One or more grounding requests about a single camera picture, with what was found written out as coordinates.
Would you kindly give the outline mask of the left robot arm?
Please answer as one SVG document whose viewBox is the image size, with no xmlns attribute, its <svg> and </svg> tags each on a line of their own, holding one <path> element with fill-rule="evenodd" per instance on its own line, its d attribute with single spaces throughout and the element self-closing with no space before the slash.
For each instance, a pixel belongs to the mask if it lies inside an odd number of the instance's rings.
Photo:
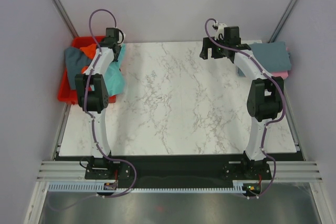
<svg viewBox="0 0 336 224">
<path fill-rule="evenodd" d="M 110 96 L 104 75 L 110 63 L 118 61 L 124 34 L 118 28 L 107 28 L 106 36 L 100 42 L 96 37 L 93 39 L 95 44 L 87 51 L 94 55 L 92 62 L 83 73 L 75 76 L 78 105 L 87 114 L 91 129 L 92 147 L 87 158 L 85 179 L 112 179 L 115 165 L 108 160 L 111 148 L 106 130 L 106 108 Z"/>
</svg>

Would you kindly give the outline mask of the teal t shirt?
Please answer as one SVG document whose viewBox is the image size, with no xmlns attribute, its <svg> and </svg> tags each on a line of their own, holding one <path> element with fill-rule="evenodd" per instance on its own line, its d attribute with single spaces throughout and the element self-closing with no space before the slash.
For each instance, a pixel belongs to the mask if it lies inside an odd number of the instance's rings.
<svg viewBox="0 0 336 224">
<path fill-rule="evenodd" d="M 118 61 L 109 64 L 106 73 L 104 74 L 104 81 L 107 87 L 109 96 L 114 96 L 123 92 L 125 87 L 125 79 L 121 73 L 121 64 L 125 56 L 125 45 L 121 47 Z"/>
</svg>

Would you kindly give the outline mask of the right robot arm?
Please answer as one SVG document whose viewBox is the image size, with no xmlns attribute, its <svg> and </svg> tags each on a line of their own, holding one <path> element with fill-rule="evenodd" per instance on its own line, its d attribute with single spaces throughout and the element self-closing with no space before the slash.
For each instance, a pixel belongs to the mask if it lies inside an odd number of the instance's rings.
<svg viewBox="0 0 336 224">
<path fill-rule="evenodd" d="M 265 141 L 270 125 L 280 122 L 286 114 L 284 80 L 268 72 L 256 59 L 250 46 L 242 43 L 239 27 L 217 21 L 212 27 L 216 34 L 204 37 L 200 58 L 227 58 L 251 80 L 247 98 L 251 130 L 238 172 L 248 179 L 272 179 Z"/>
</svg>

